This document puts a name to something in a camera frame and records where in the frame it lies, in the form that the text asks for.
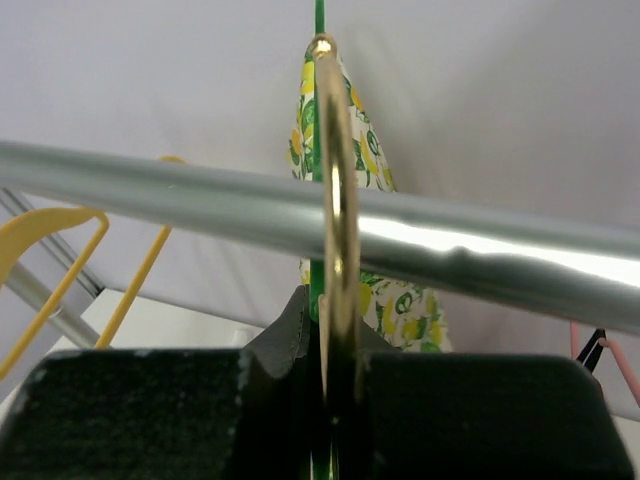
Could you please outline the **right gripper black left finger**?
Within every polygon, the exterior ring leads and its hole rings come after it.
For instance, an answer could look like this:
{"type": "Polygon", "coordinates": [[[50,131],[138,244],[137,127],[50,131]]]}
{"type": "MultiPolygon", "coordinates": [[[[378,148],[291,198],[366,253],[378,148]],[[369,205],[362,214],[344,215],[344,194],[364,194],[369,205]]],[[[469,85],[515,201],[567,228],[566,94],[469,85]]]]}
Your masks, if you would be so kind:
{"type": "Polygon", "coordinates": [[[307,296],[240,349],[48,355],[2,423],[2,477],[309,478],[307,296]]]}

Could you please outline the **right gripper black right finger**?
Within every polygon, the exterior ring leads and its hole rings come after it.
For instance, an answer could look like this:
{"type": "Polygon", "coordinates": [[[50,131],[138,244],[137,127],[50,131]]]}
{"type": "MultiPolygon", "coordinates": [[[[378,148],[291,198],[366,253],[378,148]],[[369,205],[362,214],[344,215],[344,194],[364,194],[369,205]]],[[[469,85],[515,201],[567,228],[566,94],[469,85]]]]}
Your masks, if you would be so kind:
{"type": "Polygon", "coordinates": [[[404,353],[362,331],[353,479],[631,479],[593,376],[548,355],[404,353]]]}

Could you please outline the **lemon print skirt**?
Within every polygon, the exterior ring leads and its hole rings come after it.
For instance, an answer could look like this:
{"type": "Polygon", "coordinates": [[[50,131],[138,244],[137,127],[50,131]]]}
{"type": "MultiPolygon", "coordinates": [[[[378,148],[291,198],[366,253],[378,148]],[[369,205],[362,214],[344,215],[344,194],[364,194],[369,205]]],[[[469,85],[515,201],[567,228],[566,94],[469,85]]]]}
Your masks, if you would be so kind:
{"type": "MultiPolygon", "coordinates": [[[[385,193],[396,191],[383,148],[344,66],[340,67],[351,115],[357,185],[385,193]]],[[[304,56],[296,121],[286,159],[295,179],[313,177],[315,98],[314,64],[304,56]]],[[[360,315],[390,345],[408,352],[451,352],[444,310],[433,289],[374,273],[360,273],[360,315]]]]}

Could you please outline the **green plastic hanger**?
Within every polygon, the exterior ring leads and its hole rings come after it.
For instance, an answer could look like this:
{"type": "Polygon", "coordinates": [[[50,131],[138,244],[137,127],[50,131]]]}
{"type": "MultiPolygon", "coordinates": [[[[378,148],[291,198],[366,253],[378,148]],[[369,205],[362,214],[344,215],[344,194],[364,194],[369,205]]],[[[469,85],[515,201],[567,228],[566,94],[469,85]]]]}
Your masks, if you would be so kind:
{"type": "Polygon", "coordinates": [[[312,452],[316,479],[339,479],[351,456],[349,434],[357,400],[360,340],[357,182],[352,167],[349,101],[338,48],[325,29],[325,4],[314,4],[314,37],[308,47],[314,64],[314,175],[324,188],[323,275],[311,290],[317,297],[320,370],[325,413],[320,445],[312,452]]]}

